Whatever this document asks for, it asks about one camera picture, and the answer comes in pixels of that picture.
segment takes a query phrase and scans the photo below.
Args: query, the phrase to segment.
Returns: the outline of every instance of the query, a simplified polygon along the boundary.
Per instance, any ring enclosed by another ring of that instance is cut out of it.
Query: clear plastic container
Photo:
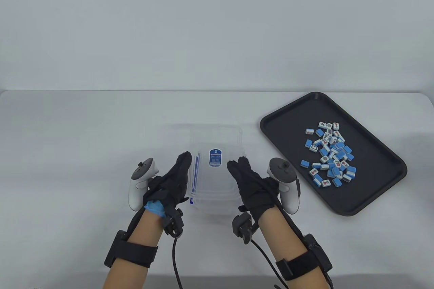
[[[241,204],[241,199],[220,201],[193,199],[193,206],[207,214],[236,215]]]
[[[210,214],[230,214],[240,205],[237,183],[226,168],[244,155],[241,128],[234,125],[196,125],[190,130],[193,162],[188,193],[192,204]]]

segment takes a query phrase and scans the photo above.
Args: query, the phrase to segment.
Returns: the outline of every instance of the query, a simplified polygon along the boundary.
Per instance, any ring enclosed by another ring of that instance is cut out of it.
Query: white table
[[[188,149],[185,123],[236,124],[254,170],[265,176],[279,153],[259,130],[293,92],[49,92],[0,96],[0,283],[49,287],[70,274],[107,272],[103,261],[126,229],[129,178],[153,156],[167,171]],[[408,166],[405,179],[353,217],[332,213],[302,182],[294,221],[313,233],[333,263],[331,276],[410,274],[434,286],[434,109],[421,94],[328,94]],[[183,205],[177,247],[182,275],[272,274],[231,219]],[[266,247],[260,233],[257,241]],[[160,241],[151,274],[172,274],[172,239]]]

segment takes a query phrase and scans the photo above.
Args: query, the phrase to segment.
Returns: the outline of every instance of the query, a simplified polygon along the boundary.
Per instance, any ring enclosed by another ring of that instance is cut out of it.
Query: white wall
[[[1,89],[423,91],[433,0],[0,0]]]

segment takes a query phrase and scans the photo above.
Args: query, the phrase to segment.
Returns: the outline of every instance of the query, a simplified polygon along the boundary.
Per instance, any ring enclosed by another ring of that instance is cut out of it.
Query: container label
[[[220,167],[221,166],[221,150],[220,149],[212,149],[210,151],[210,166],[211,167]]]

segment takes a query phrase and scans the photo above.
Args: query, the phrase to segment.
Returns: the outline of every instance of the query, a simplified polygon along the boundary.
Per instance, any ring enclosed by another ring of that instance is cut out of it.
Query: black glove
[[[164,207],[176,207],[185,202],[187,191],[188,171],[191,165],[191,153],[180,154],[175,165],[164,176],[155,176],[149,182],[149,194],[143,196],[143,204],[149,200],[160,200]]]
[[[240,157],[238,162],[229,161],[227,167],[237,181],[243,200],[244,207],[241,206],[239,210],[241,212],[249,210],[253,219],[258,221],[262,213],[274,207],[275,202],[278,201],[278,183],[270,177],[263,179],[258,173],[252,171],[246,157]]]

